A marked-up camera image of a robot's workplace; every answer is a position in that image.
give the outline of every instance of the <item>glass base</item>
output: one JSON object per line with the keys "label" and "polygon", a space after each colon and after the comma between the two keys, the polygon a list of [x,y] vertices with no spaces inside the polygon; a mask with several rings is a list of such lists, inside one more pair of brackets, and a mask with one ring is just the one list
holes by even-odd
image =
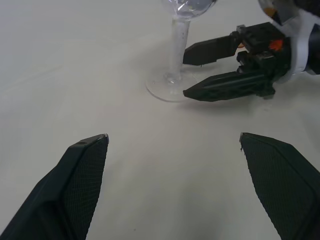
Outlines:
{"label": "glass base", "polygon": [[161,72],[147,79],[147,90],[157,99],[165,102],[179,103],[187,100],[183,90],[197,84],[196,78],[189,72],[181,72],[180,79],[173,80],[174,76]]}

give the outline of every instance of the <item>wine glass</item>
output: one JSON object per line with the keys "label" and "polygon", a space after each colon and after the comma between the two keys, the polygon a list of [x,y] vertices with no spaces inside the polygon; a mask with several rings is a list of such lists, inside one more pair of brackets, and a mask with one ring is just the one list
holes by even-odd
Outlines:
{"label": "wine glass", "polygon": [[172,39],[169,67],[163,73],[147,79],[146,88],[156,98],[166,102],[181,102],[187,98],[183,90],[197,83],[195,77],[182,71],[191,19],[204,14],[217,0],[161,0],[172,15]]}

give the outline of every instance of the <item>black plastic part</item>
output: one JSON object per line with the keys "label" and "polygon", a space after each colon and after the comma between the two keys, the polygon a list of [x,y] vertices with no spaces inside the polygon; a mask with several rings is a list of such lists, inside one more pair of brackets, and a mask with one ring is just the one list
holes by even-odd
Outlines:
{"label": "black plastic part", "polygon": [[320,26],[314,25],[309,38],[309,57],[307,70],[312,70],[316,75],[320,74]]}
{"label": "black plastic part", "polygon": [[272,96],[272,83],[259,71],[228,72],[208,77],[183,91],[185,97],[205,102],[216,102],[241,98],[255,94],[260,97]]}
{"label": "black plastic part", "polygon": [[299,8],[320,17],[319,0],[294,0],[294,2]]}
{"label": "black plastic part", "polygon": [[241,27],[239,32],[242,43],[252,55],[268,50],[272,41],[284,40],[286,38],[286,36],[270,22]]}
{"label": "black plastic part", "polygon": [[282,240],[320,239],[320,173],[292,145],[240,137],[258,198]]}
{"label": "black plastic part", "polygon": [[234,56],[240,43],[236,31],[229,36],[197,42],[185,50],[183,64],[200,66]]}
{"label": "black plastic part", "polygon": [[0,240],[84,240],[100,194],[106,134],[70,146],[34,187]]}

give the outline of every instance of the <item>orange component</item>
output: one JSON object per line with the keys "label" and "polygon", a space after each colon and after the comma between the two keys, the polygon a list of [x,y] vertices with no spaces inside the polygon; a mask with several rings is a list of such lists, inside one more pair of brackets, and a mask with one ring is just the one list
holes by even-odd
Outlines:
{"label": "orange component", "polygon": [[284,45],[284,41],[282,39],[274,40],[270,42],[269,49],[279,52]]}
{"label": "orange component", "polygon": [[264,13],[267,14],[270,18],[273,18],[277,10],[273,7],[266,7],[263,9]]}

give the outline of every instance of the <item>white tablecloth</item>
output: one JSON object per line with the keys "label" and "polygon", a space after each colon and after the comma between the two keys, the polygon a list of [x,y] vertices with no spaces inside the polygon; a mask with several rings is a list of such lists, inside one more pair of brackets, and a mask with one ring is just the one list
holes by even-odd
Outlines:
{"label": "white tablecloth", "polygon": [[[256,0],[221,0],[188,45],[268,21]],[[160,0],[0,3],[0,232],[73,143],[110,137],[88,240],[278,240],[240,151],[241,132],[293,144],[320,169],[320,78],[271,100],[167,103],[144,82],[167,64]],[[228,58],[189,67],[198,80]]]}

